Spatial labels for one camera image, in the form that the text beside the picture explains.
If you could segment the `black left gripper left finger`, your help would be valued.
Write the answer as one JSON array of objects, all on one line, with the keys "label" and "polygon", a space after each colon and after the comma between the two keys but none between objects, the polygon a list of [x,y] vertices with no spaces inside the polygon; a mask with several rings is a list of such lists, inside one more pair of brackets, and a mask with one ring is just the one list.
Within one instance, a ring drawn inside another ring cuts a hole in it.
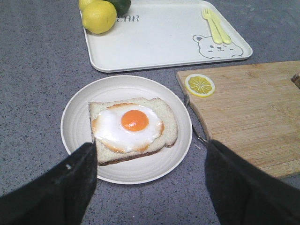
[{"label": "black left gripper left finger", "polygon": [[97,151],[87,142],[54,168],[1,197],[2,225],[79,225],[97,184]]}]

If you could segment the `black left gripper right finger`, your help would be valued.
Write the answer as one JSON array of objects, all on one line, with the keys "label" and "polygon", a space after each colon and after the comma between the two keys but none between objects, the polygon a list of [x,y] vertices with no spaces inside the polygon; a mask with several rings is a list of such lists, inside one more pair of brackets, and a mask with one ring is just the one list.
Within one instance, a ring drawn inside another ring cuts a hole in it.
[{"label": "black left gripper right finger", "polygon": [[300,191],[210,140],[205,184],[222,225],[298,225]]}]

